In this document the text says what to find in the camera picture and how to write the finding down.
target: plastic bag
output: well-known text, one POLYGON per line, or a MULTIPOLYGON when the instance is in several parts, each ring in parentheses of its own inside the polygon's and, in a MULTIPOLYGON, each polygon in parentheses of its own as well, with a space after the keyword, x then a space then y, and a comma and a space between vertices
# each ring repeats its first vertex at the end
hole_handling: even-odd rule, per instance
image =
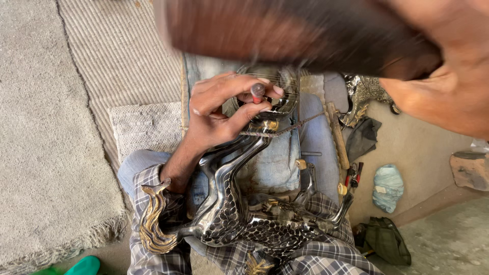
POLYGON ((379 167, 374 177, 374 204, 384 212, 392 213, 403 193, 404 182, 397 167, 393 164, 379 167))

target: woven mat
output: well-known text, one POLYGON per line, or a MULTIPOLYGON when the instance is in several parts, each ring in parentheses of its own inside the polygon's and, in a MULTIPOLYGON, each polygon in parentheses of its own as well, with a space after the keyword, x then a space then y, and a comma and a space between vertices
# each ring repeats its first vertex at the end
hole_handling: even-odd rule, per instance
POLYGON ((152 0, 59 0, 89 106, 115 169, 108 109, 180 101, 181 55, 158 36, 152 0))
POLYGON ((173 152, 181 140, 180 102, 121 106, 109 113, 120 163, 139 149, 173 152))

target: green object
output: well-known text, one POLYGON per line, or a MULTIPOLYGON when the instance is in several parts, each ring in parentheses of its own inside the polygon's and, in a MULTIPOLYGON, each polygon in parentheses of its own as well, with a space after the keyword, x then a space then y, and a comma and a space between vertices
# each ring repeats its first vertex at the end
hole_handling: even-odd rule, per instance
POLYGON ((393 265, 411 265, 411 254, 396 225, 385 217, 370 217, 365 241, 382 259, 393 265))
POLYGON ((65 275, 97 275, 100 261, 95 256, 86 256, 70 268, 65 275))
POLYGON ((62 272, 56 270, 54 267, 50 267, 31 273, 30 275, 62 275, 62 274, 63 274, 62 272))

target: twisted rope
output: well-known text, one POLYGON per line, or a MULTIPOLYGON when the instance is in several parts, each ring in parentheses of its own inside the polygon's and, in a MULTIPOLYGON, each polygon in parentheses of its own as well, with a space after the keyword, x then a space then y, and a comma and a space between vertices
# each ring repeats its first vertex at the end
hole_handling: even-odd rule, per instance
MULTIPOLYGON (((242 135, 242 136, 259 136, 259 137, 267 137, 267 138, 274 138, 274 137, 275 137, 275 138, 277 138, 277 137, 279 137, 280 135, 283 135, 283 134, 285 134, 285 133, 287 133, 287 132, 290 132, 290 131, 294 130, 295 128, 299 128, 299 127, 301 127, 301 126, 302 126, 302 125, 304 125, 306 122, 308 122, 308 121, 312 120, 313 118, 316 118, 316 117, 318 117, 318 116, 320 116, 320 115, 323 115, 323 114, 325 114, 325 113, 326 113, 326 111, 322 111, 322 112, 320 112, 320 113, 318 113, 318 114, 315 114, 315 115, 313 115, 313 116, 311 116, 311 117, 309 117, 309 118, 306 118, 306 119, 304 119, 304 120, 301 120, 301 121, 297 122, 296 124, 291 125, 291 126, 289 126, 289 127, 285 128, 285 129, 283 129, 283 130, 281 130, 281 131, 279 131, 279 132, 273 133, 273 134, 269 134, 269 133, 260 133, 260 132, 247 132, 247 131, 241 131, 241 132, 240 132, 240 135, 242 135)), ((183 126, 181 126, 181 127, 180 127, 180 129, 187 131, 187 130, 188 130, 188 127, 183 127, 183 126)))

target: hand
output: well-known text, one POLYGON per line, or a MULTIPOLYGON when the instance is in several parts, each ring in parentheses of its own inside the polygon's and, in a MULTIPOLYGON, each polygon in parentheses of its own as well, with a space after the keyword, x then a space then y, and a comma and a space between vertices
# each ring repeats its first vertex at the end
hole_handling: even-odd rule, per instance
POLYGON ((489 1, 386 0, 437 43, 445 63, 428 79, 380 79, 399 108, 453 132, 489 139, 489 1))
POLYGON ((272 108, 267 101, 253 103, 250 88, 256 83, 265 86, 268 97, 280 98, 284 94, 283 89, 267 79, 234 72, 198 81, 191 92, 189 129, 185 139, 191 140, 192 146, 203 152, 235 139, 252 118, 272 108), (222 113, 222 105, 233 96, 246 104, 232 117, 227 117, 222 113))

